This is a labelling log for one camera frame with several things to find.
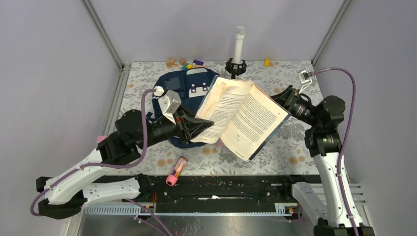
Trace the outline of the navy blue student backpack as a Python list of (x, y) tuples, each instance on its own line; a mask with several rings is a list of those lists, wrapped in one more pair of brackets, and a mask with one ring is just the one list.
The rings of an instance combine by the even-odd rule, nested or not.
[[(154, 87), (161, 86), (164, 89), (177, 92), (181, 99), (181, 105), (176, 112), (184, 111), (190, 116), (197, 118), (196, 112), (216, 76), (218, 76), (218, 73), (206, 68), (174, 71), (159, 77)], [(155, 96), (152, 98), (152, 106), (154, 110), (154, 121), (163, 116)], [(188, 145), (173, 145), (171, 141), (174, 141), (174, 139), (168, 141), (177, 148), (196, 148), (204, 145), (202, 142), (194, 141), (194, 138)]]

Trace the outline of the dark blue book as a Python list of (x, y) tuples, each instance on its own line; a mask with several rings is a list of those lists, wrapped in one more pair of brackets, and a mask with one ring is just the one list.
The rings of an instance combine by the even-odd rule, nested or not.
[(221, 140), (233, 154), (248, 161), (290, 115), (252, 81), (216, 76), (195, 115), (212, 121), (213, 126), (192, 142), (214, 144)]

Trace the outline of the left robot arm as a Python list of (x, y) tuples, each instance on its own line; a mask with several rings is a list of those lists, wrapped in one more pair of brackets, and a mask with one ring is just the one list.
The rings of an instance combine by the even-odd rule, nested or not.
[(184, 110), (175, 112), (173, 120), (160, 117), (154, 121), (139, 110), (129, 110), (116, 121), (115, 132), (100, 141), (82, 161), (57, 177), (36, 180), (38, 196), (30, 212), (34, 216), (65, 219), (96, 203), (121, 199), (147, 202), (153, 193), (147, 175), (136, 174), (114, 182), (100, 179), (114, 170), (139, 165), (150, 146), (172, 137), (189, 143), (212, 125), (212, 121), (192, 117)]

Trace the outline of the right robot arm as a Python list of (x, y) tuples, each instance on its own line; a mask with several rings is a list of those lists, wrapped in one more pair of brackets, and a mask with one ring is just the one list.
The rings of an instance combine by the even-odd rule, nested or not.
[(319, 171), (326, 201), (322, 202), (307, 182), (284, 186), (284, 200), (298, 201), (299, 211), (314, 225), (315, 236), (373, 236), (374, 229), (365, 225), (356, 208), (346, 176), (343, 144), (337, 130), (344, 120), (345, 101), (331, 95), (315, 106), (292, 86), (271, 98), (292, 117), (311, 126), (304, 141)]

